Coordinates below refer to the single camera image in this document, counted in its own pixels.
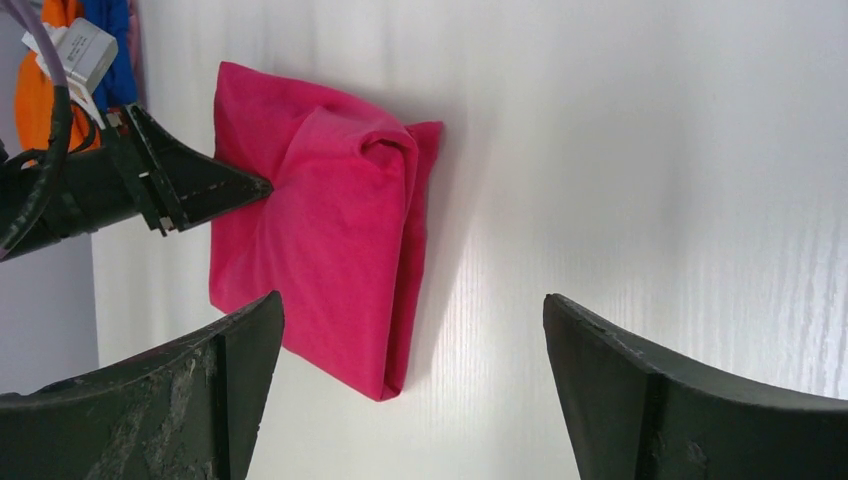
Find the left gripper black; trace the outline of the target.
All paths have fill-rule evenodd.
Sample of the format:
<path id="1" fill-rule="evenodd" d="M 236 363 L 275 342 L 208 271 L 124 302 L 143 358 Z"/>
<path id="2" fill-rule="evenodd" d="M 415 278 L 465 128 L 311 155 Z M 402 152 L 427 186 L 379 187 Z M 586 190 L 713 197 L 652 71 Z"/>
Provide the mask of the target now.
<path id="1" fill-rule="evenodd" d="M 43 212 L 2 261 L 139 214 L 152 231 L 183 232 L 273 191 L 267 179 L 188 147 L 137 103 L 105 121 L 105 145 L 67 158 Z"/>

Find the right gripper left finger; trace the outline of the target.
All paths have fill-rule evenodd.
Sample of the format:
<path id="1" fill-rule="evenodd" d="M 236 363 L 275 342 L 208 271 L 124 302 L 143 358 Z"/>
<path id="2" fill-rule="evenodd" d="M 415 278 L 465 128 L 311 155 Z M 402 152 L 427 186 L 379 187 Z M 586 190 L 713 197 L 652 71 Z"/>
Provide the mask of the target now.
<path id="1" fill-rule="evenodd" d="M 243 479 L 275 370 L 278 293 L 28 395 L 1 397 L 5 479 Z"/>

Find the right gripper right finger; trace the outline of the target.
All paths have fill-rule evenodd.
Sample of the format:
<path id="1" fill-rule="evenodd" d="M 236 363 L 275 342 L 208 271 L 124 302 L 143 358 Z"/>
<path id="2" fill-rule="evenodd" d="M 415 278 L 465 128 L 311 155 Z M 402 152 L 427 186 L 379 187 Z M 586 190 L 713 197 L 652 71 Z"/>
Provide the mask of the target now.
<path id="1" fill-rule="evenodd" d="M 843 479 L 847 404 L 714 368 L 559 294 L 543 306 L 584 479 Z"/>

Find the magenta t shirt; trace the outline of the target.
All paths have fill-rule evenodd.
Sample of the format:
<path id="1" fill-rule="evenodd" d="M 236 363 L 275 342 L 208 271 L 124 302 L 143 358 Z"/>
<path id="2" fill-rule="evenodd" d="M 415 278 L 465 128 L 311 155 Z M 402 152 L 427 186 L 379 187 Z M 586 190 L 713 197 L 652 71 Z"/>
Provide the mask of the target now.
<path id="1" fill-rule="evenodd" d="M 210 303 L 229 313 L 278 292 L 285 349 L 371 400 L 397 397 L 443 123 L 224 62 L 214 128 L 216 159 L 272 192 L 212 222 Z"/>

